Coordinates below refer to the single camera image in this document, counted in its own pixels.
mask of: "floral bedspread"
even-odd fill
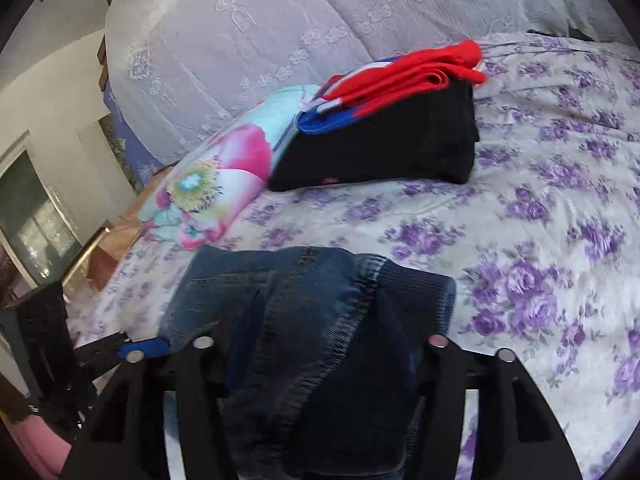
[[[339,246],[455,277],[449,335],[513,349],[596,479],[640,419],[640,53],[529,34],[479,43],[490,78],[476,89],[468,184],[265,192],[219,245]],[[192,256],[140,240],[80,342],[154,336]],[[469,402],[461,479],[475,422]]]

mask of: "denim fabric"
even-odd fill
[[[446,333],[451,278],[337,248],[201,248],[160,327],[172,350],[211,330],[226,350],[222,403],[247,478],[380,476],[410,444],[415,363]]]

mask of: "red white blue fabric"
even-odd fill
[[[458,45],[389,57],[332,76],[298,114],[296,126],[305,134],[324,134],[414,94],[445,89],[450,77],[483,83],[485,75],[473,70],[480,58],[478,44],[464,40]]]

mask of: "denim seam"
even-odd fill
[[[386,258],[367,255],[358,262],[356,284],[359,294],[354,304],[354,312],[340,318],[332,327],[332,336],[327,337],[327,345],[322,351],[320,362],[314,364],[308,376],[300,377],[296,383],[287,388],[283,394],[287,413],[277,415],[274,445],[269,454],[269,467],[272,470],[281,464],[281,457],[288,451],[288,436],[297,422],[303,406],[309,396],[320,385],[321,381],[342,364],[365,314],[375,297],[378,288],[378,276]]]
[[[274,305],[275,307],[268,308],[264,313],[261,335],[262,343],[260,345],[262,348],[258,347],[255,350],[254,374],[258,376],[268,376],[270,373],[270,368],[278,366],[278,363],[275,363],[273,361],[273,355],[275,354],[273,348],[279,344],[275,337],[275,323],[277,321],[277,316],[275,314],[277,305],[282,302],[284,294],[289,291],[289,289],[292,287],[292,284],[295,281],[300,280],[302,273],[307,271],[309,265],[315,260],[317,252],[318,248],[315,247],[303,248],[299,259],[295,263],[294,269],[289,272],[287,277],[282,281],[282,285],[279,288],[277,296],[270,299],[270,302],[272,302],[272,305]],[[259,383],[254,383],[251,385],[251,388],[260,387],[261,386]],[[279,436],[274,436],[274,440],[277,441],[278,437]],[[268,469],[276,470],[276,460],[278,456],[279,454],[268,451],[266,456],[260,456],[259,453],[257,459]]]

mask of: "folded clothes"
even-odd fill
[[[417,50],[363,65],[324,84],[296,118],[300,131],[322,134],[347,126],[412,95],[449,86],[449,77],[480,84],[486,79],[473,68],[482,51],[475,41]]]
[[[177,350],[211,330],[226,351],[222,417],[241,476],[370,478],[404,465],[417,354],[447,333],[455,294],[451,278],[376,254],[206,246],[159,335]]]
[[[464,184],[478,140],[471,83],[451,77],[442,90],[414,94],[321,135],[298,132],[268,187],[285,191],[392,178]]]

